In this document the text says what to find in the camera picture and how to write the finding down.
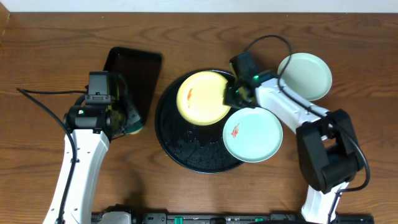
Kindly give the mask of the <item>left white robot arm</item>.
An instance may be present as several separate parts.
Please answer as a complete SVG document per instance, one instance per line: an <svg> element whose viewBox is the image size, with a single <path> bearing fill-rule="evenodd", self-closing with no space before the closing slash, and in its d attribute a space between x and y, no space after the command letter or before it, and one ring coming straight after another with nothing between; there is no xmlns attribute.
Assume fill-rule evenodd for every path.
<svg viewBox="0 0 398 224"><path fill-rule="evenodd" d="M91 223L102 161L110 142L142 128L130 96L78 100L64 117L65 153L45 223Z"/></svg>

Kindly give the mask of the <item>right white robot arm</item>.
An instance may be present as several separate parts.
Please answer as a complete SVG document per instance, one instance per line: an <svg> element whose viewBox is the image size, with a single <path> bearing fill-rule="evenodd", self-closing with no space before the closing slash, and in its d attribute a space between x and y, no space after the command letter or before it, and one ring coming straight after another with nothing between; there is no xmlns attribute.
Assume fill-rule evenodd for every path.
<svg viewBox="0 0 398 224"><path fill-rule="evenodd" d="M300 170L308 184L301 211L306 222L332 223L342 194L368 185L369 164L348 113L312 104L293 91L281 74L241 72L226 84L223 103L238 111L263 108L295 133ZM349 182L361 169L367 175L364 183L350 189Z"/></svg>

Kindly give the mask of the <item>light green plate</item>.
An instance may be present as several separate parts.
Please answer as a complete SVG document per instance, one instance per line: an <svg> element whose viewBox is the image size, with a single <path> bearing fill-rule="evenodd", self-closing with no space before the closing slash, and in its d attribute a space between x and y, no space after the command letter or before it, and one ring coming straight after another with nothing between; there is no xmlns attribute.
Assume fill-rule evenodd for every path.
<svg viewBox="0 0 398 224"><path fill-rule="evenodd" d="M280 148L283 130L280 121L263 108L243 108L233 113L223 128L228 152L243 162L262 162Z"/></svg>
<svg viewBox="0 0 398 224"><path fill-rule="evenodd" d="M309 53L295 53L286 57L279 64L277 73L287 68L282 79L300 96L308 101L323 98L332 86L333 78L329 66L316 55Z"/></svg>

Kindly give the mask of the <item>green and yellow sponge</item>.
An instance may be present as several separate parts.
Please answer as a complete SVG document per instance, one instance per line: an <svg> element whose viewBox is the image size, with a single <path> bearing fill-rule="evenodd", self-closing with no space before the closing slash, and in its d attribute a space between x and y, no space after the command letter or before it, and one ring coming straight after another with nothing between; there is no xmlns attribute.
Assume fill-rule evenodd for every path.
<svg viewBox="0 0 398 224"><path fill-rule="evenodd" d="M124 128L124 133L130 135L137 134L143 127L144 125L140 121L138 121L132 125L126 126Z"/></svg>

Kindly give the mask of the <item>yellow plate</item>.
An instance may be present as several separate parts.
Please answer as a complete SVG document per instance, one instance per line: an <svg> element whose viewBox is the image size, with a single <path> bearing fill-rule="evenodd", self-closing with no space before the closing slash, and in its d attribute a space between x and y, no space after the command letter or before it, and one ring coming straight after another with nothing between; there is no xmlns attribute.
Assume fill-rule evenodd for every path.
<svg viewBox="0 0 398 224"><path fill-rule="evenodd" d="M227 83L224 76L212 71L190 75L177 92L178 112L186 121L198 126L220 121L231 109L224 104Z"/></svg>

